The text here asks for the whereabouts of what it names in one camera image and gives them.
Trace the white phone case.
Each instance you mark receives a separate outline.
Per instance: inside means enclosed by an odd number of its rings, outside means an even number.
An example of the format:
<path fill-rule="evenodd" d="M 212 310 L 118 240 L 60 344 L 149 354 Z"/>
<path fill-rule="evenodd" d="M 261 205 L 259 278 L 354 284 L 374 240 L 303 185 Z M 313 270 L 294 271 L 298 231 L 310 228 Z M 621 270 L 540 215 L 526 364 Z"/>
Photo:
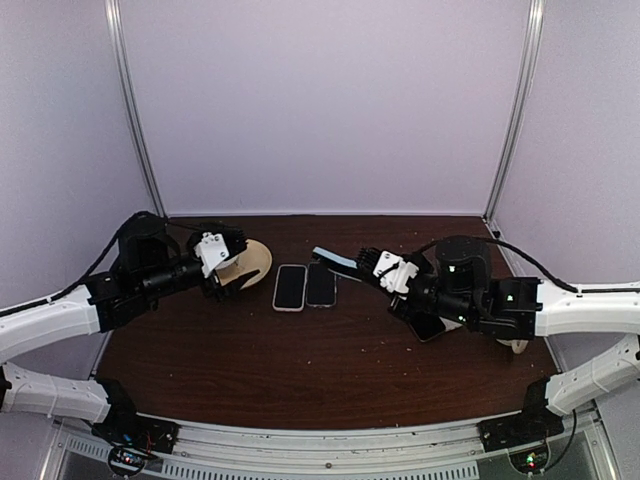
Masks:
<path fill-rule="evenodd" d="M 454 321 L 442 319 L 442 323 L 444 324 L 445 331 L 450 332 L 459 328 L 462 328 L 463 325 Z"/>

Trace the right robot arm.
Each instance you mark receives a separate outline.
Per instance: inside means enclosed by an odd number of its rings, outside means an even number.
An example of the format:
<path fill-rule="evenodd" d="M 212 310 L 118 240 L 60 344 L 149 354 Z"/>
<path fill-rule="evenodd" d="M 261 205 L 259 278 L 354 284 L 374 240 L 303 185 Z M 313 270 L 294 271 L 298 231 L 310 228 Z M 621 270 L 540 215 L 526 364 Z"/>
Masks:
<path fill-rule="evenodd" d="M 391 299 L 391 311 L 418 336 L 450 321 L 497 340 L 530 341 L 568 333 L 620 333 L 593 359 L 527 387 L 520 412 L 479 423 L 486 450 L 541 441 L 563 432 L 575 408 L 638 378 L 639 285 L 565 283 L 543 277 L 494 279 L 490 240 L 450 236 L 424 251 L 397 255 L 364 248 L 356 260 L 364 281 Z"/>

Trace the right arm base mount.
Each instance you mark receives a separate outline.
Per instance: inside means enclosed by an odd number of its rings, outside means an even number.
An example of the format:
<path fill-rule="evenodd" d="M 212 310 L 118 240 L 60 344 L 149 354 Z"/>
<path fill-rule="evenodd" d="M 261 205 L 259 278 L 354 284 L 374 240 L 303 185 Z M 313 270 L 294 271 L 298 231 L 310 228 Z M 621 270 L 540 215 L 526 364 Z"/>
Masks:
<path fill-rule="evenodd" d="M 543 417 L 516 414 L 484 420 L 477 427 L 485 452 L 540 442 L 564 432 L 563 420 L 554 415 Z"/>

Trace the purple phone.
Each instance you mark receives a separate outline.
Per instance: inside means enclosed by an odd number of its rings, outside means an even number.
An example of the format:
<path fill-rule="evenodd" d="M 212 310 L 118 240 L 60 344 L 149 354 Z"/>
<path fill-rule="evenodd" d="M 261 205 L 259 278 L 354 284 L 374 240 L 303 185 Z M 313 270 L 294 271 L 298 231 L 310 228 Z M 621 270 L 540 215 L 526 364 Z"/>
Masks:
<path fill-rule="evenodd" d="M 429 342 L 446 332 L 446 325 L 435 315 L 416 313 L 408 322 L 411 331 L 422 342 Z"/>

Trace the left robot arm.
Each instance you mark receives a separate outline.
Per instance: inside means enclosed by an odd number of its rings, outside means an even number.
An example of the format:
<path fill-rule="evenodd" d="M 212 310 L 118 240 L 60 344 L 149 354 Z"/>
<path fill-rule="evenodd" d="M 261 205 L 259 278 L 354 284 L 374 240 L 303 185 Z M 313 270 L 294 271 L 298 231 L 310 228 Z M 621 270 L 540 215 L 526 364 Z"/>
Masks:
<path fill-rule="evenodd" d="M 13 358 L 68 338 L 107 333 L 157 308 L 161 299 L 198 288 L 218 301 L 260 282 L 272 266 L 261 242 L 219 222 L 190 229 L 186 246 L 167 219 L 141 211 L 109 241 L 109 270 L 94 266 L 58 293 L 1 313 L 1 410 L 83 420 L 108 442 L 133 445 L 151 428 L 115 380 L 78 381 L 19 368 Z"/>

